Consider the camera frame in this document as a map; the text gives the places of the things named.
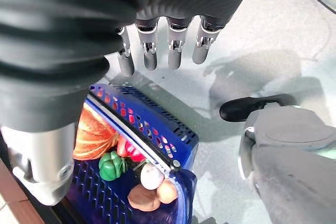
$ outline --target brown potato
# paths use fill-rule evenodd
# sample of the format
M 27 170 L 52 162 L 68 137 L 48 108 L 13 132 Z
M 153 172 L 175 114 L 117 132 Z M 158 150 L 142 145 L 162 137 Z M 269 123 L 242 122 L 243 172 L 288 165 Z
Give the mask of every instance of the brown potato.
M 147 190 L 141 184 L 132 188 L 128 194 L 128 201 L 131 207 L 144 212 L 157 210 L 161 204 L 156 196 L 156 190 Z
M 169 204 L 177 198 L 177 191 L 169 179 L 165 179 L 156 190 L 156 195 L 164 204 Z

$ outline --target egg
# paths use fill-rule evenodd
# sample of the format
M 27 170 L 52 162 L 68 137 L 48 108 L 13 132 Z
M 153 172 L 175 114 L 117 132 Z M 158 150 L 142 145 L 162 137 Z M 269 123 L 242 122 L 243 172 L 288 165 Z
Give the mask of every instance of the egg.
M 161 203 L 169 204 L 177 198 L 177 191 L 169 179 L 165 179 L 157 188 L 156 195 Z
M 161 204 L 156 196 L 156 190 L 147 190 L 141 184 L 132 188 L 128 194 L 131 207 L 144 212 L 157 210 Z
M 164 179 L 164 174 L 151 163 L 145 164 L 141 170 L 140 181 L 148 190 L 157 189 Z

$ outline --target orange egg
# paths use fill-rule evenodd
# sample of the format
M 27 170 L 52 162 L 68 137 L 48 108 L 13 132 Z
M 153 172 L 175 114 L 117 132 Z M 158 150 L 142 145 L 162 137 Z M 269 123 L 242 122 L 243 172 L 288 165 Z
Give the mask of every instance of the orange egg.
M 165 179 L 157 188 L 156 195 L 162 203 L 169 204 L 177 198 L 177 191 L 173 183 Z

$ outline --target blue plastic basket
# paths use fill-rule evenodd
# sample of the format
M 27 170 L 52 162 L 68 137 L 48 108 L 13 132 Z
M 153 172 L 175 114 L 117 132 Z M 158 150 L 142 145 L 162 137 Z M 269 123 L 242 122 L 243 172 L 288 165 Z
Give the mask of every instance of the blue plastic basket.
M 137 184 L 132 170 L 107 182 L 99 176 L 98 159 L 75 161 L 67 199 L 83 219 L 92 224 L 191 223 L 196 177 L 190 169 L 198 136 L 133 87 L 95 84 L 90 88 L 86 104 L 170 177 L 178 198 L 171 204 L 161 204 L 152 212 L 133 209 L 127 199 Z

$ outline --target white floor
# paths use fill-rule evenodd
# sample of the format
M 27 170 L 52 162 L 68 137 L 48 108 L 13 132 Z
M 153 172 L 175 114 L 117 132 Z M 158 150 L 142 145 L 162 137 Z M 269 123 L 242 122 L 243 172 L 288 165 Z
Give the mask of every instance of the white floor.
M 235 98 L 286 92 L 336 126 L 336 15 L 316 0 L 244 0 L 202 65 L 191 60 L 198 23 L 194 18 L 177 71 L 167 68 L 165 19 L 159 22 L 153 72 L 143 65 L 139 38 L 130 26 L 138 72 L 124 78 L 116 56 L 109 55 L 107 78 L 142 90 L 199 135 L 195 223 L 270 224 L 261 200 L 238 173 L 243 125 L 221 120 L 218 108 Z

